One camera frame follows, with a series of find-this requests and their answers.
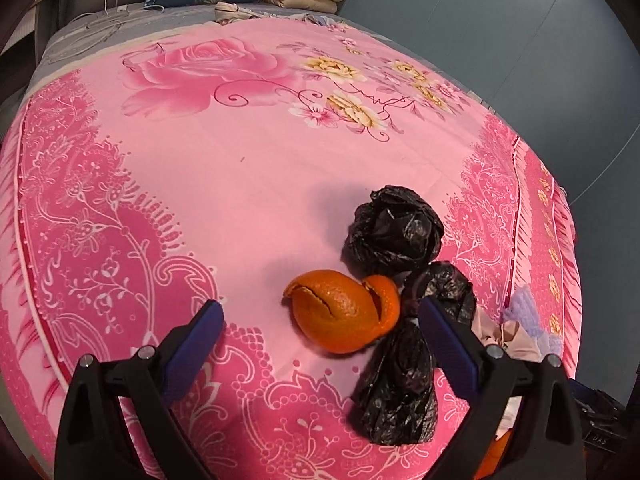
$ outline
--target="orange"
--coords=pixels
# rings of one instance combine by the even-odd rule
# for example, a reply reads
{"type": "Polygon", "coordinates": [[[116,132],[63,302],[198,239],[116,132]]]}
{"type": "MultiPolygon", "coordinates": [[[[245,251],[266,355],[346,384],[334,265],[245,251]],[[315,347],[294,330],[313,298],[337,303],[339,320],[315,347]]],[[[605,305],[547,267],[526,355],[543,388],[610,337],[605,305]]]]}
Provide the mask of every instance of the orange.
{"type": "Polygon", "coordinates": [[[480,465],[480,469],[476,473],[474,480],[480,480],[485,476],[489,476],[495,473],[495,470],[498,469],[498,464],[500,463],[500,459],[502,458],[504,451],[507,448],[507,444],[509,443],[509,439],[511,438],[511,433],[513,430],[507,431],[499,440],[494,440],[489,446],[489,449],[486,452],[486,456],[480,465]]]}
{"type": "Polygon", "coordinates": [[[311,341],[333,354],[356,352],[386,335],[400,317],[396,284],[369,276],[362,284],[336,270],[312,270],[284,291],[293,317],[311,341]]]}

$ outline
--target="blue gripper pad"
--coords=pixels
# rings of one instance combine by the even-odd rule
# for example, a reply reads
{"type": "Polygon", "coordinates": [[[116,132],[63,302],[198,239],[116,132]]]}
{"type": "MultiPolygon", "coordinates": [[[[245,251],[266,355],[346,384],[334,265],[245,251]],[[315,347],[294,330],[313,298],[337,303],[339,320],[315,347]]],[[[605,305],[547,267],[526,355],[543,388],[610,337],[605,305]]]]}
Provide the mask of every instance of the blue gripper pad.
{"type": "Polygon", "coordinates": [[[161,395],[165,406],[170,406],[188,393],[211,349],[216,344],[224,323],[225,316],[222,306],[217,301],[209,300],[189,325],[174,329],[175,331],[184,331],[184,333],[179,334],[182,341],[171,355],[170,360],[164,365],[164,383],[161,395]]]}
{"type": "MultiPolygon", "coordinates": [[[[478,361],[467,351],[464,343],[471,343],[476,349],[475,345],[471,339],[465,338],[465,342],[461,340],[460,335],[456,333],[460,330],[456,331],[452,326],[456,321],[453,318],[451,322],[448,321],[445,318],[447,314],[441,311],[436,302],[437,300],[432,297],[426,297],[420,302],[418,309],[420,330],[436,357],[438,366],[444,371],[453,392],[460,399],[465,399],[472,404],[478,398],[480,391],[480,370],[478,361]]],[[[460,328],[468,330],[471,337],[478,342],[479,349],[482,349],[482,344],[468,327],[461,325],[460,328]]]]}

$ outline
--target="metal screw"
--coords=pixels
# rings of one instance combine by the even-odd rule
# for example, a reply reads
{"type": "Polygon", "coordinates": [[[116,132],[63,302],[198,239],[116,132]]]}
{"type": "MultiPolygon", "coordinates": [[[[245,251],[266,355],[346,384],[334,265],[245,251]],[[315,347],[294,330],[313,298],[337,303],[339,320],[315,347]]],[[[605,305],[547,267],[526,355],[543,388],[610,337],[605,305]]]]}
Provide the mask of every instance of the metal screw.
{"type": "Polygon", "coordinates": [[[91,354],[84,354],[78,361],[78,364],[82,368],[88,368],[93,364],[93,362],[94,362],[94,356],[92,356],[91,354]]]}
{"type": "Polygon", "coordinates": [[[492,359],[502,359],[504,356],[504,350],[498,345],[489,345],[486,348],[486,354],[492,359]]]}
{"type": "Polygon", "coordinates": [[[143,346],[140,350],[138,350],[138,357],[140,359],[144,359],[145,361],[147,359],[151,359],[154,355],[156,355],[156,349],[151,345],[143,346]]]}
{"type": "Polygon", "coordinates": [[[552,365],[553,368],[559,368],[562,366],[562,361],[556,354],[549,354],[546,356],[546,362],[552,365]]]}

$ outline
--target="lavender fabric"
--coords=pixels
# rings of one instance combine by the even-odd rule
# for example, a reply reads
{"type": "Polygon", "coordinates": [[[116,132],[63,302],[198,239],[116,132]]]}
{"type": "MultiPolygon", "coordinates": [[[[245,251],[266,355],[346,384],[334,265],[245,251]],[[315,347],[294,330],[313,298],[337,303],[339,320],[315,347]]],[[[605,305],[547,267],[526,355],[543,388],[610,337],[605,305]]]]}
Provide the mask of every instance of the lavender fabric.
{"type": "Polygon", "coordinates": [[[542,328],[536,300],[529,285],[517,288],[511,295],[509,306],[502,313],[503,321],[517,321],[538,344],[540,353],[544,355],[561,355],[562,339],[559,335],[546,332],[542,328]]]}

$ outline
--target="bed sheet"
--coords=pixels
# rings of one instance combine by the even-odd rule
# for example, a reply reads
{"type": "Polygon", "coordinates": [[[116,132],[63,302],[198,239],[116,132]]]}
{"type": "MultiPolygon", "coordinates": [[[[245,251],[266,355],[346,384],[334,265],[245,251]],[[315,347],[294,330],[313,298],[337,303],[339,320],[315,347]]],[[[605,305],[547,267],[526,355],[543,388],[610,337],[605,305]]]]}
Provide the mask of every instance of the bed sheet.
{"type": "Polygon", "coordinates": [[[443,374],[434,441],[372,446],[346,422],[370,351],[318,354],[280,303],[306,270],[346,271],[353,211],[386,184],[434,207],[438,259],[494,319],[530,286],[574,374],[561,188],[430,67],[345,24],[262,18],[136,37],[37,80],[0,154],[0,367],[44,456],[82,354],[128,357],[215,298],[225,332],[173,409],[222,480],[421,478],[467,410],[443,374]]]}

